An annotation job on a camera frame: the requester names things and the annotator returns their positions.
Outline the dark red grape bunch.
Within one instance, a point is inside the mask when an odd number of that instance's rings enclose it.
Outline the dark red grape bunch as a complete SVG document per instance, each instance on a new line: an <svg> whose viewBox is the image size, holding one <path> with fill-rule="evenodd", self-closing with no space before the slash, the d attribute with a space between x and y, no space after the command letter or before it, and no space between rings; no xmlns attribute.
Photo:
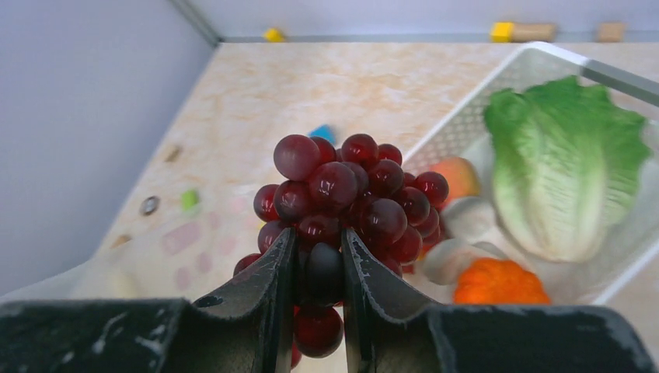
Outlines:
<svg viewBox="0 0 659 373"><path fill-rule="evenodd" d="M448 184L439 173L402 170L402 154L368 134L339 148L290 134L274 148L279 184L262 186L253 210L263 222L256 253L234 274L262 257L287 228L296 235L292 279L291 369L304 357L323 359L346 346L342 233L351 229L371 255L401 277L441 232L439 204Z"/></svg>

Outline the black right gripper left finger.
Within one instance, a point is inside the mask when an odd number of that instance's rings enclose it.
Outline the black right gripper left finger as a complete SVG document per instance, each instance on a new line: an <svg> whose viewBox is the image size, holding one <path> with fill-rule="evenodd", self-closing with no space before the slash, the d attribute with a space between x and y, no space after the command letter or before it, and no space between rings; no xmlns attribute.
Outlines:
<svg viewBox="0 0 659 373"><path fill-rule="evenodd" d="M3 372L288 372L296 235L195 302L36 300L1 307Z"/></svg>

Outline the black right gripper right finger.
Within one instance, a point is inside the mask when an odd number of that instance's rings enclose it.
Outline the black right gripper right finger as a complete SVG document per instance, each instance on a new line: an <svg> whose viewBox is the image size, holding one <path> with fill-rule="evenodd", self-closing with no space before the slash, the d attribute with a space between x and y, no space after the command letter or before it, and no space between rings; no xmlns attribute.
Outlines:
<svg viewBox="0 0 659 373"><path fill-rule="evenodd" d="M598 306L443 305L342 233L351 372L654 372L634 328Z"/></svg>

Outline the clear zip top bag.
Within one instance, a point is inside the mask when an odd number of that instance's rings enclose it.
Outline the clear zip top bag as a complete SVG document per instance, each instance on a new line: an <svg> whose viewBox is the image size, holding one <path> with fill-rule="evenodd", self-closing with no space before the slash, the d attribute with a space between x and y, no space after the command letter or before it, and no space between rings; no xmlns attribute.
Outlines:
<svg viewBox="0 0 659 373"><path fill-rule="evenodd" d="M251 201L196 207L64 273L11 291L2 302L86 298L187 298L219 288L236 263L257 252L263 222Z"/></svg>

